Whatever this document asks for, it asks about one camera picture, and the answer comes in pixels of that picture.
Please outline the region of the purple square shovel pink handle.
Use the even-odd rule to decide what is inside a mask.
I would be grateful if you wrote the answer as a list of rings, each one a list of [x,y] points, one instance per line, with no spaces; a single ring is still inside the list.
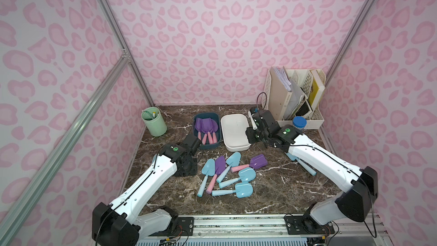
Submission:
[[[205,143],[205,138],[203,134],[203,119],[196,118],[195,120],[195,129],[198,131],[198,139],[202,140],[202,143]]]

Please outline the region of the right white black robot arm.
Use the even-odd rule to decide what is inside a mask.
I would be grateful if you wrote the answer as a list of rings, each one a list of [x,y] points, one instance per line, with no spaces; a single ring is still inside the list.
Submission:
[[[302,224],[313,231],[334,220],[348,218],[365,222],[379,195],[377,172],[367,166],[362,169],[323,149],[302,130],[280,124],[268,110],[253,107],[248,116],[251,127],[246,136],[250,143],[263,142],[280,149],[312,166],[330,179],[341,192],[338,195],[310,206],[302,217]]]

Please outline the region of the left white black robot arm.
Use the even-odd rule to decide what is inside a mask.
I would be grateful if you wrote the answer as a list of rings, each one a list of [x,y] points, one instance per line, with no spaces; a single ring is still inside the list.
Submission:
[[[194,176],[195,154],[202,145],[188,134],[179,143],[162,146],[150,167],[110,204],[99,203],[92,213],[92,239],[97,246],[135,246],[150,235],[173,235],[180,231],[178,213],[163,206],[141,215],[151,197],[172,176]]]

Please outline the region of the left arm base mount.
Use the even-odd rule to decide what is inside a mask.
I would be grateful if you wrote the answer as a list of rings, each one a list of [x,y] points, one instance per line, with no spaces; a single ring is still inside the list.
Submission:
[[[171,220],[165,230],[152,233],[150,236],[176,236],[181,231],[188,233],[188,236],[193,235],[194,217],[179,216],[175,210],[167,206],[161,206],[159,209],[167,212],[171,216]]]

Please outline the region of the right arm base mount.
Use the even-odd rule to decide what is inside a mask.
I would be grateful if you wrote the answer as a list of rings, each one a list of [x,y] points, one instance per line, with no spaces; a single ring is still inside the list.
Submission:
[[[284,216],[285,225],[289,235],[324,235],[330,236],[335,234],[332,223],[319,225],[308,214]]]

